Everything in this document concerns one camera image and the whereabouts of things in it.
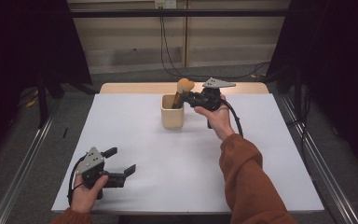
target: human arm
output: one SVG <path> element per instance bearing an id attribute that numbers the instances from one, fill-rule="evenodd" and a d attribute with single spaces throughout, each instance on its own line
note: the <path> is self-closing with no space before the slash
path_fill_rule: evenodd
<path id="1" fill-rule="evenodd" d="M 82 175 L 77 175 L 71 207 L 67 208 L 63 214 L 54 219 L 50 224 L 90 224 L 91 209 L 97 200 L 98 192 L 103 188 L 108 180 L 107 175 L 101 176 L 92 189 L 86 188 L 83 183 Z"/>
<path id="2" fill-rule="evenodd" d="M 195 111 L 205 116 L 223 143 L 219 160 L 226 185 L 231 223 L 296 223 L 287 213 L 281 197 L 262 170 L 262 155 L 257 147 L 235 134 L 225 105 L 214 112 L 202 107 Z"/>

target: white table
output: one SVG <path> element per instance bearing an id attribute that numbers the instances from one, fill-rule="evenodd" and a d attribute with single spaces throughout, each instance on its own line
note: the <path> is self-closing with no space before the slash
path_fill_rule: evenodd
<path id="1" fill-rule="evenodd" d="M 69 175 L 81 156 L 91 147 L 100 151 L 117 147 L 118 154 L 105 160 L 105 170 L 122 172 L 135 163 L 137 170 L 127 178 L 123 189 L 104 189 L 103 199 L 95 204 L 94 212 L 114 215 L 229 213 L 223 175 L 218 166 L 220 140 L 206 127 L 206 119 L 185 104 L 184 127 L 180 130 L 162 127 L 160 98 L 162 93 L 173 93 L 175 89 L 175 83 L 104 85 L 103 93 L 95 96 L 52 210 L 62 212 L 68 207 Z M 194 91 L 200 90 L 197 83 Z M 241 118 L 244 137 L 262 152 L 264 170 L 287 209 L 307 213 L 324 210 L 265 85 L 238 83 L 235 88 L 222 89 L 222 93 Z"/>

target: aluminum rail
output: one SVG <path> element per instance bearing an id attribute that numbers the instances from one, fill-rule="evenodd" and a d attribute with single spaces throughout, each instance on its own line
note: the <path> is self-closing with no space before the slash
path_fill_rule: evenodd
<path id="1" fill-rule="evenodd" d="M 292 120 L 296 120 L 296 114 L 294 112 L 294 106 L 290 99 L 286 96 L 282 98 L 284 106 L 289 113 Z M 296 129 L 300 137 L 304 132 L 304 123 L 298 123 L 296 125 Z M 342 191 L 338 182 L 334 178 L 333 174 L 330 172 L 322 154 L 319 149 L 316 147 L 312 137 L 308 132 L 305 132 L 304 143 L 307 151 L 309 152 L 313 162 L 315 163 L 316 168 L 318 169 L 327 189 L 330 192 L 330 195 L 333 197 L 334 202 L 337 205 L 339 212 L 347 224 L 358 224 L 358 217 L 354 213 L 353 208 L 351 207 L 351 203 L 349 202 L 347 196 Z"/>
<path id="2" fill-rule="evenodd" d="M 4 224 L 7 222 L 7 218 L 10 215 L 11 209 L 13 208 L 13 205 L 16 202 L 22 189 L 22 186 L 29 174 L 29 171 L 31 170 L 37 152 L 39 151 L 39 148 L 42 147 L 46 135 L 48 134 L 52 119 L 56 114 L 60 103 L 61 100 L 57 100 L 45 125 L 36 132 L 33 143 L 29 147 L 28 152 L 25 155 L 25 158 L 22 161 L 19 170 L 12 179 L 10 186 L 7 189 L 7 192 L 5 193 L 4 197 L 0 202 L 0 224 Z"/>

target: gray floor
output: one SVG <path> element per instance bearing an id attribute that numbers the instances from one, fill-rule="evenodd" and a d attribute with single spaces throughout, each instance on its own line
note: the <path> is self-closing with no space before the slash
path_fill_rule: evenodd
<path id="1" fill-rule="evenodd" d="M 187 68 L 180 69 L 180 72 L 186 75 L 205 76 L 198 77 L 198 80 L 204 81 L 208 77 L 243 76 L 253 69 L 252 65 L 236 65 Z M 258 74 L 263 74 L 265 71 L 266 67 L 259 70 Z M 177 81 L 179 77 L 170 76 L 164 70 L 150 70 L 93 75 L 92 79 L 94 84 L 90 87 L 98 90 L 105 82 Z M 257 78 L 243 77 L 228 80 L 256 81 Z M 21 185 L 21 190 L 18 195 L 14 195 L 15 201 L 8 208 L 9 213 L 1 223 L 48 223 L 57 216 L 50 211 L 50 208 L 72 158 L 93 100 L 93 96 L 86 95 L 71 86 L 63 85 L 63 87 L 66 91 L 63 99 L 48 98 L 50 112 L 53 111 L 54 106 L 57 106 L 56 113 L 46 139 L 37 154 L 34 155 L 34 162 L 30 164 L 31 169 Z M 275 93 L 277 104 L 282 110 L 285 120 L 290 120 L 284 109 L 282 98 L 293 98 L 293 91 L 284 96 L 279 95 L 276 92 L 275 83 L 269 83 L 268 89 Z M 26 102 L 29 97 L 25 97 L 21 101 Z M 22 160 L 38 132 L 38 113 L 37 104 L 31 107 L 19 106 L 19 111 L 13 119 L 10 130 L 2 140 L 0 146 L 0 202 L 8 190 L 11 180 L 21 167 Z M 317 102 L 311 100 L 307 125 L 309 133 L 358 217 L 358 160 L 351 153 L 345 139 L 335 135 L 333 127 Z M 291 127 L 290 132 L 298 148 L 301 148 L 301 138 L 296 132 L 296 128 Z M 350 223 L 341 215 L 337 202 L 331 196 L 329 188 L 308 153 L 306 153 L 306 158 L 315 178 L 315 184 L 337 223 Z M 293 216 L 299 223 L 335 223 L 327 210 L 312 214 L 293 214 Z M 229 216 L 133 217 L 132 223 L 228 223 L 228 220 Z M 117 223 L 117 217 L 95 216 L 94 223 Z"/>

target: orange sleeve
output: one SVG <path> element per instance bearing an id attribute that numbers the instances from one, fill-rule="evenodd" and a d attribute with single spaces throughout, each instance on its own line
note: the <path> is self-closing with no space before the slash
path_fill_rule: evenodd
<path id="1" fill-rule="evenodd" d="M 54 219 L 50 224 L 91 224 L 90 213 L 78 213 L 67 208 L 63 214 Z"/>
<path id="2" fill-rule="evenodd" d="M 226 186 L 231 223 L 296 223 L 287 213 L 281 197 L 262 169 L 263 158 L 257 147 L 238 134 L 221 145 L 220 168 Z"/>

